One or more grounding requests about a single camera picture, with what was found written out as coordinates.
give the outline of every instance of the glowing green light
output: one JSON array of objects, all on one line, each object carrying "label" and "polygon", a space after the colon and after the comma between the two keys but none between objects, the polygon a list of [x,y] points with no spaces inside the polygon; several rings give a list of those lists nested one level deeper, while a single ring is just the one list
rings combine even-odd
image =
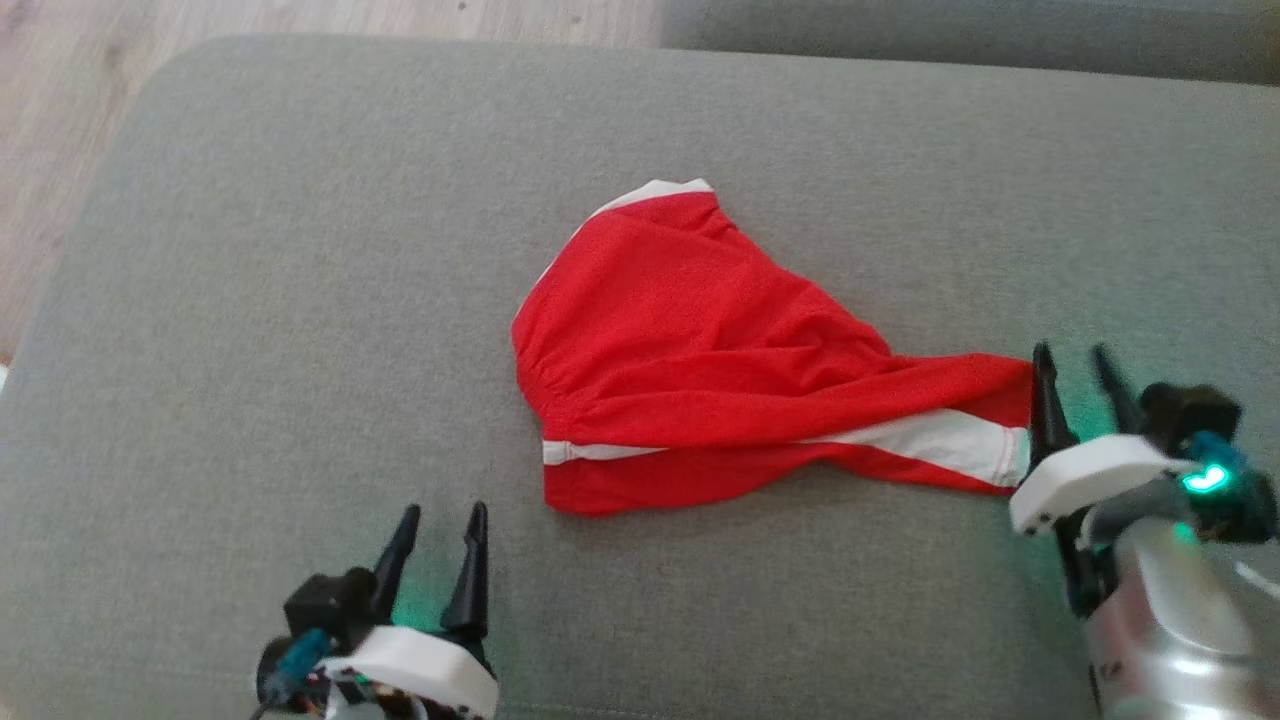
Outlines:
[{"label": "glowing green light", "polygon": [[1188,475],[1183,478],[1183,486],[1192,492],[1210,492],[1219,488],[1226,483],[1226,470],[1217,466],[1210,465],[1204,468],[1203,475]]}]

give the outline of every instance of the red fabric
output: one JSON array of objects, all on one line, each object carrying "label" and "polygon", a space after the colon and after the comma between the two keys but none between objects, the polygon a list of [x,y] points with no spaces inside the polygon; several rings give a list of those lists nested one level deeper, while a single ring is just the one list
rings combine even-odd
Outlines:
[{"label": "red fabric", "polygon": [[529,295],[512,340],[544,438],[669,448],[548,465],[547,502],[571,512],[726,500],[818,459],[1002,492],[870,447],[790,443],[938,409],[1021,427],[1030,407],[1028,363],[893,355],[873,327],[769,260],[712,192],[590,218]]}]

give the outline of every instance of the gray upholstered ottoman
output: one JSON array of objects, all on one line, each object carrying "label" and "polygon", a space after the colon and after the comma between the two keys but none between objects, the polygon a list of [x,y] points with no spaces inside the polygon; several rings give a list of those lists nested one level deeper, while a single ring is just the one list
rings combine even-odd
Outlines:
[{"label": "gray upholstered ottoman", "polygon": [[813,468],[547,509],[508,323],[588,213],[701,176],[899,351],[1048,337],[1100,420],[1110,341],[1245,398],[1275,466],[1277,122],[1274,88],[1038,70],[206,45],[143,92],[0,396],[0,702],[247,715],[297,583],[421,502],[430,611],[484,498],[502,717],[1088,716],[1056,561],[996,498]]}]

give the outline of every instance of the white trim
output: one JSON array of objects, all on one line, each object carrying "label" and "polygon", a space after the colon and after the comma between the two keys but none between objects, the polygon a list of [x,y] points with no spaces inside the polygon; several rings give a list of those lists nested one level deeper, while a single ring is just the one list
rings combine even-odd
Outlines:
[{"label": "white trim", "polygon": [[[799,442],[874,447],[946,468],[996,487],[1016,486],[1027,474],[1027,465],[1030,461],[1030,439],[1025,428],[1006,428],[959,410],[934,410]],[[618,460],[663,450],[667,448],[543,441],[543,464]]]},{"label": "white trim", "polygon": [[644,184],[644,187],[637,187],[636,190],[632,190],[631,192],[621,197],[616,197],[605,202],[604,205],[600,205],[600,208],[595,213],[591,213],[588,217],[588,219],[590,220],[591,218],[599,215],[605,210],[613,210],[617,208],[622,208],[625,205],[634,205],[643,200],[653,200],[654,197],[667,197],[671,195],[685,195],[689,192],[714,192],[714,191],[712,190],[712,186],[707,184],[707,181],[704,181],[703,178],[691,179],[689,182],[649,181]]}]

